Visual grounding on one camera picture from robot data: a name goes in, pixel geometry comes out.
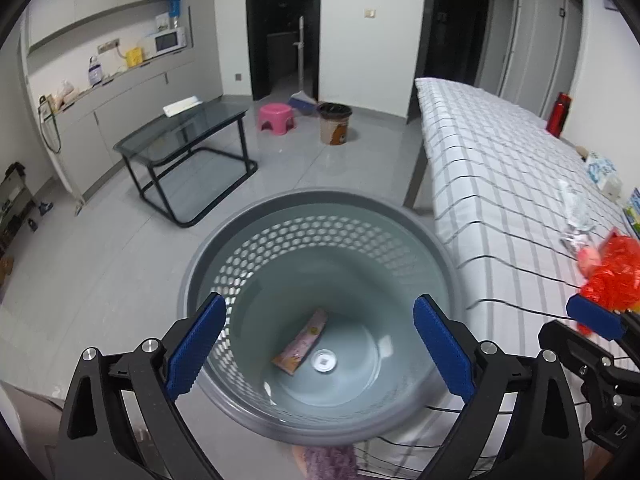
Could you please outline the brown trash bin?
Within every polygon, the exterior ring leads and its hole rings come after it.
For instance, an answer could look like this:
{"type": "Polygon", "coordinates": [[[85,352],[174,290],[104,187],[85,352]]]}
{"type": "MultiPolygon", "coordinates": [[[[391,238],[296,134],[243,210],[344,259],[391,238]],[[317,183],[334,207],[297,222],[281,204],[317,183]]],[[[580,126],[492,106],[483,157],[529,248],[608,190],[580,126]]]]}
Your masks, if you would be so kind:
{"type": "Polygon", "coordinates": [[[345,104],[323,102],[317,106],[320,118],[320,140],[326,145],[346,142],[352,108],[345,104]]]}

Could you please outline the white checked tablecloth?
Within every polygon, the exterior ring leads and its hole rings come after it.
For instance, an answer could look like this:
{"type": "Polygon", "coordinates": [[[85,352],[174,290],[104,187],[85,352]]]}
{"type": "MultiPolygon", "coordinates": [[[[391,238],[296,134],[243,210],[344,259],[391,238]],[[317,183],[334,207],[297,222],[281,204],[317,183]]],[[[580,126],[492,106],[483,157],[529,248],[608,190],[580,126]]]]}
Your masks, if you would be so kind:
{"type": "Polygon", "coordinates": [[[536,356],[539,330],[566,320],[584,281],[561,240],[560,183],[584,199],[595,242],[625,229],[622,211],[529,110],[460,82],[422,78],[416,88],[435,231],[459,272],[466,326],[506,353],[536,356]]]}

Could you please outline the white tissue box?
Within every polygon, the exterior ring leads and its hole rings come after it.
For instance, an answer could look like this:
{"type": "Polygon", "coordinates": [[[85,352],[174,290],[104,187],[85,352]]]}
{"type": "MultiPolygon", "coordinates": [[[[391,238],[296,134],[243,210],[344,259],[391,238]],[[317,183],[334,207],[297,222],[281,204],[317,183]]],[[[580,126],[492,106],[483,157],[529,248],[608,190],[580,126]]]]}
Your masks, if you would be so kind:
{"type": "Polygon", "coordinates": [[[608,158],[590,152],[586,158],[585,167],[589,179],[600,193],[612,202],[617,202],[622,192],[623,183],[614,164],[608,158]]]}

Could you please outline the grey perforated waste basket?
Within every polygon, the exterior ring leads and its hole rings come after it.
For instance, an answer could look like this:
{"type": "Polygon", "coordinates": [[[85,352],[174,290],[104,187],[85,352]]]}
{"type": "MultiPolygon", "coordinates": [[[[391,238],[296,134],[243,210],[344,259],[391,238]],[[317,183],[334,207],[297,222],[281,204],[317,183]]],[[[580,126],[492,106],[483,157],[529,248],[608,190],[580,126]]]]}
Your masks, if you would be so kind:
{"type": "Polygon", "coordinates": [[[342,445],[392,430],[444,385],[413,322],[430,296],[461,320],[447,249],[410,210],[332,188],[261,200],[204,240],[178,309],[224,300],[198,384],[261,436],[342,445]]]}

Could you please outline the white microwave oven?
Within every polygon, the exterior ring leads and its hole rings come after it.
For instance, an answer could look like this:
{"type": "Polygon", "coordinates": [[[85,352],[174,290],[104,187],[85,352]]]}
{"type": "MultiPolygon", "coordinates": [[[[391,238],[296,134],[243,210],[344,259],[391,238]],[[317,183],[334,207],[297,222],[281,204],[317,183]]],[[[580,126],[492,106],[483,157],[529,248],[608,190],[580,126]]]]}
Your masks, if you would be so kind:
{"type": "Polygon", "coordinates": [[[145,52],[149,58],[175,52],[186,47],[186,32],[183,27],[163,30],[146,38],[145,52]]]}

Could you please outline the grey wall cabinet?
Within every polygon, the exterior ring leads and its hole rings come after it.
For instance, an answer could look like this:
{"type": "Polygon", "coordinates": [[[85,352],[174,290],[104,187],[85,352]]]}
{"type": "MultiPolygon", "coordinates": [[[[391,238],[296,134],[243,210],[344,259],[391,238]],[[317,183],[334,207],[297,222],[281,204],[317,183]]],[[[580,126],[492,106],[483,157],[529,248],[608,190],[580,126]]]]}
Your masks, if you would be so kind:
{"type": "Polygon", "coordinates": [[[118,164],[114,145],[166,105],[222,93],[215,0],[32,0],[20,41],[40,140],[75,200],[118,164]],[[176,27],[186,47],[149,58],[146,38],[176,27]],[[144,61],[128,68],[125,53],[135,47],[144,61]],[[104,77],[91,88],[95,55],[104,77]]]}

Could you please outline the red thermos bottle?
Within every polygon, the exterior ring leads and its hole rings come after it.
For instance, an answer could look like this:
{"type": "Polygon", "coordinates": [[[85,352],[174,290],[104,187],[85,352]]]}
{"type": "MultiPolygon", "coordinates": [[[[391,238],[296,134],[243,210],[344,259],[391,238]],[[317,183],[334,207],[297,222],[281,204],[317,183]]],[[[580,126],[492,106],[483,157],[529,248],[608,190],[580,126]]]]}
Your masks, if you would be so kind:
{"type": "Polygon", "coordinates": [[[556,98],[548,122],[546,130],[555,138],[559,138],[563,131],[568,112],[570,111],[572,98],[565,92],[560,92],[556,98]]]}

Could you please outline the pink plastic stool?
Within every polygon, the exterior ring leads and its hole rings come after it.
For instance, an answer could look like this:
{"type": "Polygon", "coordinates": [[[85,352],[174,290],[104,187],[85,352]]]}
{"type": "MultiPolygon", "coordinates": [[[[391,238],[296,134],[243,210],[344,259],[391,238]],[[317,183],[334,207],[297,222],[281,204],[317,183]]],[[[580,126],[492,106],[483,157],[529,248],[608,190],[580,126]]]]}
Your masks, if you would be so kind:
{"type": "Polygon", "coordinates": [[[292,106],[284,103],[270,103],[258,110],[258,130],[270,130],[276,136],[284,136],[295,128],[292,106]]]}

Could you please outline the black glass coffee table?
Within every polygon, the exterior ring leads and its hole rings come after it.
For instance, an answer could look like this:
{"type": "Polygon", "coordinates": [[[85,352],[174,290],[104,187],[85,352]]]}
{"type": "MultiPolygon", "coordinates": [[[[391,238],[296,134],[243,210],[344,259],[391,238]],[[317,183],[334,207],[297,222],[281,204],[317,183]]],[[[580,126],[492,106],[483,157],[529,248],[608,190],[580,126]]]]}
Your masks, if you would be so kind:
{"type": "Polygon", "coordinates": [[[192,228],[258,170],[248,154],[244,104],[213,100],[160,116],[114,145],[143,203],[192,228]]]}

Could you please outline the clear plastic wrapper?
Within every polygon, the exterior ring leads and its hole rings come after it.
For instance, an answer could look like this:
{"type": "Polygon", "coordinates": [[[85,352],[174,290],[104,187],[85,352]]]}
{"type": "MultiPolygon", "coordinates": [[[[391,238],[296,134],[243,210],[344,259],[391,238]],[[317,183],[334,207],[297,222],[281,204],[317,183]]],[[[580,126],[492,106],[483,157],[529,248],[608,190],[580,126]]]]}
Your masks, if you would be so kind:
{"type": "Polygon", "coordinates": [[[561,232],[562,245],[573,255],[592,244],[591,233],[594,223],[589,215],[587,199],[582,191],[567,181],[558,181],[558,191],[562,204],[564,228],[561,232]]]}

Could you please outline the pink snack wrapper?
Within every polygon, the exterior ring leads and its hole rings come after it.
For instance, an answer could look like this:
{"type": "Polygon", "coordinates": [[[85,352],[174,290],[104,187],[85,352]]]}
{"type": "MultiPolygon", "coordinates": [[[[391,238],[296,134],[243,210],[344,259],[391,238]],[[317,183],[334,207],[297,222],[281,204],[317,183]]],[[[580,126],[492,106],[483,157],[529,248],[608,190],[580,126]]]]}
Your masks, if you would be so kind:
{"type": "Polygon", "coordinates": [[[328,315],[317,309],[295,338],[272,360],[279,370],[293,376],[326,327],[328,315]]]}

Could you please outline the pink pig toy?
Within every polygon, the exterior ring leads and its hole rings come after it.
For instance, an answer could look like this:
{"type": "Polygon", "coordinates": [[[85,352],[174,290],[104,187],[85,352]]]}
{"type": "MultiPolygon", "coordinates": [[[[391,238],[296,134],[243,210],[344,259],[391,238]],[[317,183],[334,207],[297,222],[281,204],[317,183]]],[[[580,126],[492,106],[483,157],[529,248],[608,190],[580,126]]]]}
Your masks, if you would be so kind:
{"type": "Polygon", "coordinates": [[[584,278],[590,278],[593,272],[601,265],[600,252],[592,246],[584,246],[577,252],[577,266],[584,278]]]}

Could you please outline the broom with dustpan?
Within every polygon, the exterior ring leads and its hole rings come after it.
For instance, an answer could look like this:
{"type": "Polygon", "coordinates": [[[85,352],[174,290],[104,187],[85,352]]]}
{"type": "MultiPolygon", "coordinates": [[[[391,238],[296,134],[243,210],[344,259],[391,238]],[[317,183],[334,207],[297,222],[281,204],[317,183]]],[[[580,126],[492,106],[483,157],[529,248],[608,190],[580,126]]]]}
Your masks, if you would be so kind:
{"type": "Polygon", "coordinates": [[[305,90],[305,21],[302,16],[298,19],[298,39],[294,46],[297,49],[297,91],[288,99],[288,105],[302,115],[316,114],[317,102],[305,90]]]}

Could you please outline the purple cloth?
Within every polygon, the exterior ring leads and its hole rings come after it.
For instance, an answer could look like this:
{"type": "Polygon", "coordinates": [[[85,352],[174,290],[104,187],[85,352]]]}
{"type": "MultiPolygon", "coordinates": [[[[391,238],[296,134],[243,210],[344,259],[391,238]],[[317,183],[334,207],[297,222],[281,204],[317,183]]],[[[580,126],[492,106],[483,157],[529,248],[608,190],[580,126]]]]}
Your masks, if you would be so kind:
{"type": "Polygon", "coordinates": [[[292,447],[295,463],[307,480],[358,480],[358,464],[354,447],[292,447]]]}

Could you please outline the red crinkled plastic bag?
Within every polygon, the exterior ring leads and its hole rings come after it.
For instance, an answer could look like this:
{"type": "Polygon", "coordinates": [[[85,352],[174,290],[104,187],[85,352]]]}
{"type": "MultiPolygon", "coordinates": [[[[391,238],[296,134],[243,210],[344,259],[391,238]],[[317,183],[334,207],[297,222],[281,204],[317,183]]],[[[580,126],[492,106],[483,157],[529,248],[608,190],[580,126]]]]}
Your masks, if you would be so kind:
{"type": "Polygon", "coordinates": [[[586,278],[579,295],[611,312],[639,312],[639,242],[634,236],[612,229],[608,237],[594,247],[600,252],[601,265],[586,278]]]}

